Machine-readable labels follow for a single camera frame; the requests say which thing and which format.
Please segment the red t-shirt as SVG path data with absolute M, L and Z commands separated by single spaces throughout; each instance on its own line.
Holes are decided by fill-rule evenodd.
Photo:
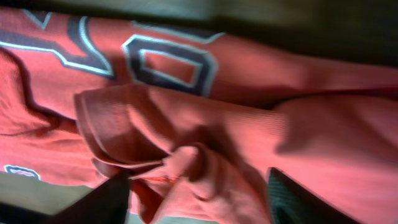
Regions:
M 269 223 L 276 167 L 363 223 L 397 221 L 397 69 L 219 32 L 1 8 L 1 170 L 131 212 Z

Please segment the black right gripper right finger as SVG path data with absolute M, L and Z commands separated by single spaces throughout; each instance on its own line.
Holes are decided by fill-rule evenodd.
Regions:
M 275 167 L 270 169 L 267 193 L 275 224 L 358 224 Z

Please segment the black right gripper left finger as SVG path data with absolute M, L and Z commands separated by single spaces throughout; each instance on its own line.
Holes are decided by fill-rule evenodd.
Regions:
M 124 224 L 129 207 L 128 199 L 128 176 L 127 173 L 121 172 L 44 223 Z

